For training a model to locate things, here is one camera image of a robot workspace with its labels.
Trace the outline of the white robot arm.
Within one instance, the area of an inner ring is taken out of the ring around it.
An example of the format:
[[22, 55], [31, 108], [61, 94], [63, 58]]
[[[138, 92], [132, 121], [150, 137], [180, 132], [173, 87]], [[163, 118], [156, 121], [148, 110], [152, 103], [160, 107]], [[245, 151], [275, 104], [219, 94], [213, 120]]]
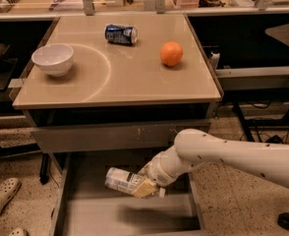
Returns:
[[196, 129], [177, 134], [172, 147], [158, 153], [140, 174], [132, 195], [144, 198], [207, 162], [222, 162], [289, 189], [289, 145], [228, 141]]

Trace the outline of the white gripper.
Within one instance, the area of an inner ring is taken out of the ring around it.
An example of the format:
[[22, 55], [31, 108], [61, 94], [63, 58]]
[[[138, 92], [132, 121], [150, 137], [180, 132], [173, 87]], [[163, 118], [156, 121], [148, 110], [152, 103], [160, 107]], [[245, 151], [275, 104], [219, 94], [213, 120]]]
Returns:
[[171, 176], [163, 169], [161, 159], [160, 155], [156, 155], [138, 172], [139, 175], [147, 176], [147, 178], [143, 178], [133, 191], [136, 198], [148, 197], [157, 191], [157, 185], [167, 187], [177, 180], [177, 176]]

